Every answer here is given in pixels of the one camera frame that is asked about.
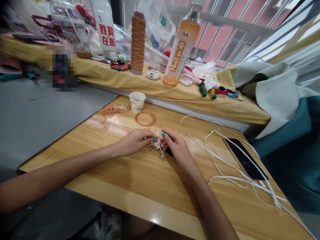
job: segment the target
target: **spool of thread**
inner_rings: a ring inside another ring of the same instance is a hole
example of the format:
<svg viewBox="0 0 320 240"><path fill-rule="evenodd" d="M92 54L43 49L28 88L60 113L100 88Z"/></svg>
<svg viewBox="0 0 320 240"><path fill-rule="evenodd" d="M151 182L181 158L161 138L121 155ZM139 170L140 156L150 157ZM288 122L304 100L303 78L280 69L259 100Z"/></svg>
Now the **spool of thread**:
<svg viewBox="0 0 320 240"><path fill-rule="evenodd" d="M132 17L131 42L131 72L142 75L144 66L144 38L146 35L146 21L140 12L134 12Z"/></svg>

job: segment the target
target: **hand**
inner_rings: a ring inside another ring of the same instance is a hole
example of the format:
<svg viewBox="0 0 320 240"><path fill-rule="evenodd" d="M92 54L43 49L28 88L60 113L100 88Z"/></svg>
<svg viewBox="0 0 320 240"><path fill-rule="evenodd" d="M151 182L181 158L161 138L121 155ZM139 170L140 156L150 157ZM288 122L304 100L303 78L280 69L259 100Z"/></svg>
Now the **hand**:
<svg viewBox="0 0 320 240"><path fill-rule="evenodd" d="M166 134L166 136L163 138L164 150L170 148L174 158L185 170L188 171L190 168L196 166L188 145L183 137L180 137L171 130L163 129L162 131Z"/></svg>
<svg viewBox="0 0 320 240"><path fill-rule="evenodd" d="M128 135L115 143L114 147L119 152L119 157L129 156L152 143L152 139L155 137L156 135L149 129L133 129Z"/></svg>

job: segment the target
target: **small paper cup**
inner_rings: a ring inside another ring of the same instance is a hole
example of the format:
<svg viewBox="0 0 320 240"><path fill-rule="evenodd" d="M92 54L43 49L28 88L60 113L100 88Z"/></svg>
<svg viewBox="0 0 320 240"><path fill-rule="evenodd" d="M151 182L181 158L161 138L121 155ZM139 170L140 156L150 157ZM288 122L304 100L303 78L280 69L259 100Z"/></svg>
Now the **small paper cup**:
<svg viewBox="0 0 320 240"><path fill-rule="evenodd" d="M131 102L131 110L135 113L142 112L146 95L141 92L132 92L129 95Z"/></svg>

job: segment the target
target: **plastic bottle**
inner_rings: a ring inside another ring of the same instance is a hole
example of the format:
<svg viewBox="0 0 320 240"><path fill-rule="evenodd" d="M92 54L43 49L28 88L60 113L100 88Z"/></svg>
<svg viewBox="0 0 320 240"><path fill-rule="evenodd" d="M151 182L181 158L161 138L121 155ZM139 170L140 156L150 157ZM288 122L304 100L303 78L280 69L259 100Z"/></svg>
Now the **plastic bottle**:
<svg viewBox="0 0 320 240"><path fill-rule="evenodd" d="M51 16L57 21L69 45L77 47L77 56L91 58L86 23L77 9L61 0L50 2Z"/></svg>
<svg viewBox="0 0 320 240"><path fill-rule="evenodd" d="M194 0L190 12L183 18L173 42L168 65L163 77L167 87L177 86L200 30L200 11L205 0Z"/></svg>
<svg viewBox="0 0 320 240"><path fill-rule="evenodd" d="M93 16L96 19L97 29L104 58L117 59L115 31L113 28L112 9L108 0L92 0Z"/></svg>

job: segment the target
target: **wooden desk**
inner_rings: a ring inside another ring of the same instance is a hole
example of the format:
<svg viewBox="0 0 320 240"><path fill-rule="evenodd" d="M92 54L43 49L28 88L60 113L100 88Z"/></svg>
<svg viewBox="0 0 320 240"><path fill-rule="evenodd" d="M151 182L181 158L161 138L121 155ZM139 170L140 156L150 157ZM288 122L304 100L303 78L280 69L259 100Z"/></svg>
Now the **wooden desk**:
<svg viewBox="0 0 320 240"><path fill-rule="evenodd" d="M129 98L120 96L111 104L126 105L129 104ZM162 127L170 128L185 138L206 180L214 175L219 175L206 151L186 135L188 132L194 138L204 137L211 130L216 129L215 126L192 117L186 118L180 125L179 122L184 114L146 103L144 110L152 112L157 117L157 122L150 128L152 132L155 133ZM93 115L23 165L20 170L29 172L56 161L115 143L133 128L142 128L135 122L134 116L135 114L131 110L123 115L114 116L109 119L111 123L106 129L105 125L101 124L102 117L97 114ZM229 130L244 139L238 130ZM223 129L219 132L226 137L234 137ZM216 146L217 152L224 159L238 166L219 135L213 134L207 140ZM248 146L245 147L269 177L276 194L284 197L253 150ZM190 185L181 169L172 157L161 159L159 152L149 150L149 147L145 147L132 156L100 164L74 179L65 187L188 237L205 239L199 207L189 190ZM219 160L216 162L223 174L241 177L235 169ZM274 208L260 202L249 185L248 189L243 189L226 179L216 179L211 182L210 188L240 239L311 239L300 224L285 211L282 210L282 215L279 215ZM273 204L265 192L260 189L256 190L262 200ZM284 205L297 215L288 202Z"/></svg>

